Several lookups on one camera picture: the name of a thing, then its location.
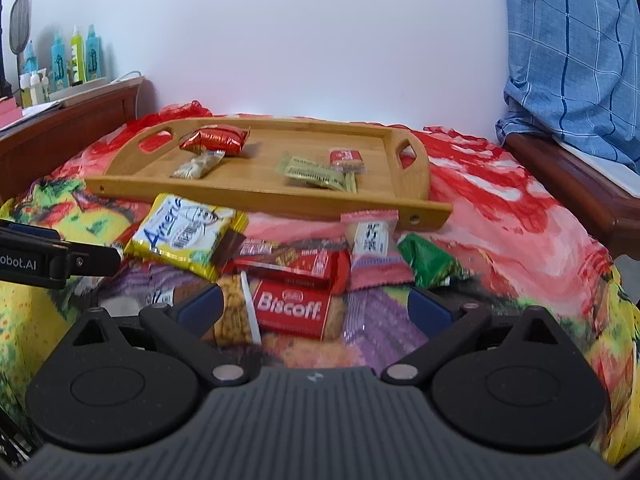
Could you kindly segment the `red brown wafer bar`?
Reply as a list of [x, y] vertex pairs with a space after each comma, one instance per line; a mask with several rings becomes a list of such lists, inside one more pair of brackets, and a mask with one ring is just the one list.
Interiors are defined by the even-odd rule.
[[307, 238], [273, 242], [247, 238], [226, 267], [254, 278], [344, 294], [350, 273], [350, 253], [344, 238]]

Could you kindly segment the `white nougat candy packet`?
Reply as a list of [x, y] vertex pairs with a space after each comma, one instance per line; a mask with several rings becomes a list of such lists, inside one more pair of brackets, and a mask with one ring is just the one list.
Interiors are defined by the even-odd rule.
[[224, 151], [206, 151], [192, 157], [170, 175], [174, 179], [200, 180], [224, 159]]

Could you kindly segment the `red floral table cloth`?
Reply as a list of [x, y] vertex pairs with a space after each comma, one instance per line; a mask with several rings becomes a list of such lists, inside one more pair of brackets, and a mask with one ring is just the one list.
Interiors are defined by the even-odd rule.
[[[169, 105], [128, 122], [83, 151], [72, 152], [52, 174], [32, 181], [22, 196], [1, 199], [1, 219], [56, 229], [76, 242], [109, 245], [132, 234], [149, 204], [107, 200], [89, 193], [84, 177], [102, 174], [135, 134], [168, 120], [214, 116], [198, 101]], [[497, 313], [520, 313], [539, 304], [553, 312], [582, 351], [608, 393], [603, 427], [593, 447], [611, 465], [639, 448], [639, 309], [623, 289], [608, 251], [566, 208], [502, 148], [452, 129], [412, 132], [430, 155], [431, 197], [452, 203], [445, 226], [420, 233], [468, 271]], [[247, 236], [263, 240], [337, 238], [340, 222], [309, 222], [250, 214]], [[434, 255], [432, 245], [426, 253]], [[430, 262], [418, 264], [423, 269]], [[203, 285], [189, 272], [155, 262], [129, 260], [118, 280], [99, 292], [144, 304], [180, 286]], [[1, 283], [1, 409], [25, 434], [26, 388], [79, 314], [78, 279], [66, 289]], [[362, 330], [347, 339], [320, 341], [262, 333], [262, 351], [231, 352], [250, 362], [286, 367], [382, 368], [425, 342], [408, 321], [407, 287], [382, 287], [349, 297], [347, 312], [365, 314]]]

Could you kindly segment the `long red Biscoff biscuit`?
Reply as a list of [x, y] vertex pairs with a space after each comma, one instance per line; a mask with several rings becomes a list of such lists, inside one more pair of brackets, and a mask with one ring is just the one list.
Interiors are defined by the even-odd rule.
[[346, 306], [342, 296], [326, 290], [278, 281], [246, 279], [257, 323], [262, 330], [313, 340], [341, 337]]

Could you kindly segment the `small white bottle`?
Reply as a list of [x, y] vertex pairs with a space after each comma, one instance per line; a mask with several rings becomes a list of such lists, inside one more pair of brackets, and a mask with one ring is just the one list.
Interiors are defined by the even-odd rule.
[[29, 77], [29, 91], [32, 99], [32, 106], [47, 102], [46, 92], [43, 90], [43, 83], [40, 73], [31, 72]]

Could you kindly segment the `wooden side cabinet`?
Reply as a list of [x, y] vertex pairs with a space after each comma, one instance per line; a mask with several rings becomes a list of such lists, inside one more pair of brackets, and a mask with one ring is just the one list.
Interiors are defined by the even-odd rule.
[[1, 199], [27, 191], [102, 136], [137, 118], [144, 78], [119, 82], [72, 96], [60, 107], [1, 133]]

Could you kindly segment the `small red Biscoff packet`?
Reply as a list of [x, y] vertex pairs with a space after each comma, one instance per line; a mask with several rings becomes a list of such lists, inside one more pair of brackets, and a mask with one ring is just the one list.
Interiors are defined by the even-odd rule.
[[366, 164], [360, 151], [350, 148], [334, 148], [329, 152], [330, 167], [343, 174], [362, 174]]

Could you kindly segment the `blue plaid shirt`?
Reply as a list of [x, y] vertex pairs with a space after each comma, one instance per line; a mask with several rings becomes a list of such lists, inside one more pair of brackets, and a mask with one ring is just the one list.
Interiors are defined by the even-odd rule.
[[498, 139], [546, 134], [638, 170], [637, 0], [506, 0], [506, 15]]

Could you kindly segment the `yellow white Americana cracker packet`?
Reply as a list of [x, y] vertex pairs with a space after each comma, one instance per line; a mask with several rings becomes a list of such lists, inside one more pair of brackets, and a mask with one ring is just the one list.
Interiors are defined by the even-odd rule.
[[224, 240], [242, 235], [247, 226], [243, 211], [162, 193], [130, 238], [125, 254], [171, 264], [214, 282], [224, 266], [220, 261]]

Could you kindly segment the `teal bottle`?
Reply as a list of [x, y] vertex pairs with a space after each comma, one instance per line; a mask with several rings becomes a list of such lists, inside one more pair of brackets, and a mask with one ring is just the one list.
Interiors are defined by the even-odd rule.
[[88, 81], [103, 77], [101, 38], [96, 34], [94, 25], [88, 27], [86, 39], [86, 79]]
[[53, 35], [50, 51], [52, 87], [54, 91], [61, 91], [68, 87], [68, 73], [65, 44], [58, 30]]

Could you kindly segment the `red gold nut packet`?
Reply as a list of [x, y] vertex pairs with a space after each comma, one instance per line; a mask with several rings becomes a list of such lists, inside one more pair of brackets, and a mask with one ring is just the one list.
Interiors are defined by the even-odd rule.
[[229, 156], [238, 156], [242, 153], [249, 137], [249, 128], [207, 125], [187, 134], [180, 141], [179, 148], [195, 154], [221, 151]]

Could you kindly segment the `bamboo serving tray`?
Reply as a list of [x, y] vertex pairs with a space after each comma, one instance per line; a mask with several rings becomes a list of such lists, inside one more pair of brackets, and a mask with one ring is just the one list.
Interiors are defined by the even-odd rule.
[[[223, 160], [201, 180], [179, 180], [172, 172], [190, 153], [180, 141], [206, 125], [250, 129], [242, 156]], [[324, 164], [330, 151], [360, 153], [366, 171], [355, 194], [312, 188], [278, 174], [285, 154]], [[337, 220], [344, 212], [391, 209], [409, 231], [440, 229], [452, 213], [430, 195], [430, 160], [423, 143], [407, 129], [272, 117], [205, 117], [172, 120], [129, 140], [103, 174], [89, 176], [91, 193], [151, 203], [160, 193], [242, 211], [307, 220]]]

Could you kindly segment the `pink white candy packet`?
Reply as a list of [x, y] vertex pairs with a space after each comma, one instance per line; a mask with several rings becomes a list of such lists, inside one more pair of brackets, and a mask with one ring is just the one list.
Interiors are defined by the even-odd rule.
[[398, 211], [389, 209], [341, 215], [350, 250], [350, 292], [413, 281], [413, 272], [394, 239], [398, 220]]

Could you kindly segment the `yellow green bottle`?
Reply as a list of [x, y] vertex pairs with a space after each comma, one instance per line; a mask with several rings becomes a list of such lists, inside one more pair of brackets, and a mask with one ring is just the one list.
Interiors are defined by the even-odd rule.
[[85, 81], [84, 40], [80, 28], [75, 25], [70, 38], [70, 83], [73, 86]]

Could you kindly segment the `purple snack packet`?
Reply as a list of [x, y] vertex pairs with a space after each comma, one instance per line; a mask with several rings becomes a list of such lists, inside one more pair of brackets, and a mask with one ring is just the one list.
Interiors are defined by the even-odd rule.
[[377, 372], [427, 342], [409, 320], [407, 300], [407, 287], [361, 289], [346, 296], [343, 341]]

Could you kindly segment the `brown black white chocolate bar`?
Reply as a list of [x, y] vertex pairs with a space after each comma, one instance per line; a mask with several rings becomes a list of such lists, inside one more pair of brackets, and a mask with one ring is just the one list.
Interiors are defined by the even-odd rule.
[[233, 269], [232, 260], [245, 236], [230, 229], [214, 253], [213, 263], [218, 271], [216, 284], [222, 292], [222, 310], [213, 325], [213, 341], [217, 347], [262, 343], [252, 292], [244, 271]]

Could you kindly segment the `gold green tea sachet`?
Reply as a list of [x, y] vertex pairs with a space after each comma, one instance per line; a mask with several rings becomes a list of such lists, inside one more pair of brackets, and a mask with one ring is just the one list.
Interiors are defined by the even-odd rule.
[[300, 156], [285, 153], [276, 171], [283, 177], [302, 181], [317, 188], [350, 194], [358, 192], [355, 177]]

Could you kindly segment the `green candy packet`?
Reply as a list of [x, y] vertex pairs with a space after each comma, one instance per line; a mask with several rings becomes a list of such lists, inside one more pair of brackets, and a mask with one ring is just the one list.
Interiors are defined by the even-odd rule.
[[429, 289], [449, 286], [471, 276], [454, 256], [414, 233], [401, 237], [398, 249], [410, 266], [414, 284], [418, 287]]

